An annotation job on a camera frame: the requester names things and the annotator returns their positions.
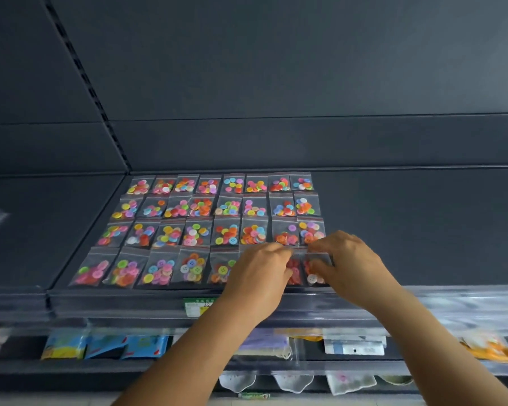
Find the person's left hand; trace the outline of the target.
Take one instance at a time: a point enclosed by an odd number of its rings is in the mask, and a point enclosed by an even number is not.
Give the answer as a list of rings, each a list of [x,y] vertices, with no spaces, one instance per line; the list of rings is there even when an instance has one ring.
[[[285,287],[258,287],[254,282],[254,247],[247,248],[232,268],[219,303],[254,327],[267,319],[281,302]]]

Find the person's right hand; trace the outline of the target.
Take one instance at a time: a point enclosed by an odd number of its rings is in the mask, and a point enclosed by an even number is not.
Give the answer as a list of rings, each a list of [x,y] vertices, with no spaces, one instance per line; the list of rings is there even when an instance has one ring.
[[[333,289],[340,297],[376,314],[380,307],[403,291],[402,286],[387,270],[381,258],[359,237],[336,231],[308,246],[309,253],[327,252],[333,266],[346,272],[345,289]],[[318,274],[319,260],[312,261],[312,270]]]

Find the clear zip button pouch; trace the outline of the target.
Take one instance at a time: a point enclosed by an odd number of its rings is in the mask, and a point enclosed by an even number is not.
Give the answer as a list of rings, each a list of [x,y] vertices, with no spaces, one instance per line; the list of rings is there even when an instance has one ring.
[[[287,282],[287,287],[304,287],[306,286],[305,271],[303,261],[305,258],[305,249],[296,247],[286,263],[286,268],[291,270],[291,276]]]
[[[332,266],[332,259],[327,252],[316,252],[309,253],[307,252],[303,257],[303,269],[305,272],[306,283],[310,287],[327,287],[329,286],[325,280],[314,273],[312,270],[312,261],[319,260],[324,262],[326,265]]]

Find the person's left forearm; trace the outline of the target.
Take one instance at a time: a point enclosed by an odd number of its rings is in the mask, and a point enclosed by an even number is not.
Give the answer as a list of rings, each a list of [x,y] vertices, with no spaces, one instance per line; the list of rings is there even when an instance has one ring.
[[[112,406],[205,406],[232,355],[283,291],[225,291]]]

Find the person's right forearm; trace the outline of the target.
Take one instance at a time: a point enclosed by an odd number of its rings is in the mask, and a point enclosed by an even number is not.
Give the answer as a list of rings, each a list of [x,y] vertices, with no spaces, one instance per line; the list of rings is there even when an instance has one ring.
[[[400,349],[427,406],[508,406],[508,388],[399,284],[363,303]]]

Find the white card packet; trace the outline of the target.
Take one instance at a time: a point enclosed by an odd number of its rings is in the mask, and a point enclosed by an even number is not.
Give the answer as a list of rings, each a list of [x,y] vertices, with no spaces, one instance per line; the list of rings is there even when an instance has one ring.
[[[328,355],[384,356],[387,338],[376,335],[324,334],[323,343]]]

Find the purple cloth packet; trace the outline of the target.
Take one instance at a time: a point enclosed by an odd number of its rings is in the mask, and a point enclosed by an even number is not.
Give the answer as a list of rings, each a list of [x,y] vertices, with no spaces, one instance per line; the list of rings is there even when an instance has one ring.
[[[235,351],[235,356],[277,357],[290,359],[290,338],[272,330],[254,329]]]

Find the wide dark metal shelf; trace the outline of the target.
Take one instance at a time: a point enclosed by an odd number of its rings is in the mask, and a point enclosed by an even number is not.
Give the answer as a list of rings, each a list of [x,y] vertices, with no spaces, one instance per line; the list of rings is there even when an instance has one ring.
[[[508,168],[314,172],[326,233],[359,236],[398,282],[451,330],[508,331]],[[187,298],[216,298],[209,265],[201,284],[68,287],[50,292],[60,318],[186,319]],[[275,327],[379,327],[329,287],[292,286]]]

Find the green shelf price label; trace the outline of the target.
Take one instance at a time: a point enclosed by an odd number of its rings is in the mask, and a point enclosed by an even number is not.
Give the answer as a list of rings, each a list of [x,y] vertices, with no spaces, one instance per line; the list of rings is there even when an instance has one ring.
[[[199,318],[216,300],[217,298],[184,298],[186,317]]]

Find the rows of colourful button bags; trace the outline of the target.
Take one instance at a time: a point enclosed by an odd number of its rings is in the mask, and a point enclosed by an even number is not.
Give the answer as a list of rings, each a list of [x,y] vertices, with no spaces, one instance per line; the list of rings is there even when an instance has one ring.
[[[324,237],[309,172],[138,176],[68,287],[224,285],[249,247]]]

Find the blue picture packet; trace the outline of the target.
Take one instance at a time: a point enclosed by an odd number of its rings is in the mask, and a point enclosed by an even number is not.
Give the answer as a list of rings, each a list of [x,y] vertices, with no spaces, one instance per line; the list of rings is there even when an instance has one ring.
[[[134,335],[129,336],[121,359],[156,359],[167,349],[168,335]]]
[[[128,341],[128,335],[95,334],[89,338],[84,359],[93,359],[116,349],[124,349]]]

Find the orange goods packet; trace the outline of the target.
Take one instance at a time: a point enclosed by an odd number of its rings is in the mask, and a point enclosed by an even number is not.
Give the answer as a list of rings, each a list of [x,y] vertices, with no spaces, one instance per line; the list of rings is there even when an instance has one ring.
[[[457,339],[478,360],[508,364],[508,342],[502,336],[479,332],[463,334]]]

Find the yellow and blue packet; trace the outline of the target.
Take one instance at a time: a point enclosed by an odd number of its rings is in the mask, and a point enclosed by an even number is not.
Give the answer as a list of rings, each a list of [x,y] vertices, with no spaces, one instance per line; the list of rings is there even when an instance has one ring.
[[[82,330],[52,332],[45,343],[40,360],[82,359],[89,334]]]

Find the narrow dark metal shelf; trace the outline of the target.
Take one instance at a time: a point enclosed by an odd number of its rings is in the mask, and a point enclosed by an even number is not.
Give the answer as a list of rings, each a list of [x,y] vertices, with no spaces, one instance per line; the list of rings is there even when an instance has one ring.
[[[50,319],[47,291],[124,175],[0,177],[0,324]]]

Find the slotted shelf upright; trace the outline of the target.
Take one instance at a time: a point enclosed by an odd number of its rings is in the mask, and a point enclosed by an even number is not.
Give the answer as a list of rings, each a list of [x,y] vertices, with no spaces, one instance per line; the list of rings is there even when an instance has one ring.
[[[101,102],[100,98],[98,97],[98,94],[97,94],[97,92],[96,92],[96,90],[95,90],[83,64],[82,64],[81,58],[79,57],[79,55],[73,45],[73,42],[71,41],[71,39],[67,33],[67,30],[64,27],[64,25],[60,19],[60,16],[54,7],[52,0],[41,0],[41,3],[43,5],[44,9],[46,10],[46,13],[47,13],[50,21],[52,22],[53,26],[55,27],[58,35],[60,36],[62,43],[64,44],[66,50],[68,51],[68,55],[71,58],[71,60],[74,64],[74,67],[75,67],[78,75],[80,76],[80,78],[81,78],[81,80],[82,80],[82,82],[83,82],[83,84],[84,84],[96,110],[97,110],[97,113],[100,117],[99,120],[103,124],[104,130],[106,131],[106,134],[109,137],[116,154],[119,156],[119,158],[121,160],[123,169],[125,170],[126,173],[128,173],[128,174],[131,173],[132,172],[132,165],[130,164],[130,162],[127,158],[127,155],[124,152],[124,149],[122,148],[122,145],[119,142],[117,135],[115,134],[114,127],[113,127],[112,123],[110,122],[105,109],[103,108],[102,102]]]

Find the clear plastic shelf rail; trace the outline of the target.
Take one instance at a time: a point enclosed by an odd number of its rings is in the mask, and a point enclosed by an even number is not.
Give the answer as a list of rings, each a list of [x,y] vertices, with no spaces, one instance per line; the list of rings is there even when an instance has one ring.
[[[144,372],[154,361],[149,359],[55,359],[55,360],[0,360],[0,375],[5,374],[66,374],[66,373],[135,373]],[[326,372],[358,373],[365,375],[409,375],[405,362],[395,360],[336,360],[336,361],[231,361],[223,374],[256,375],[324,375]]]

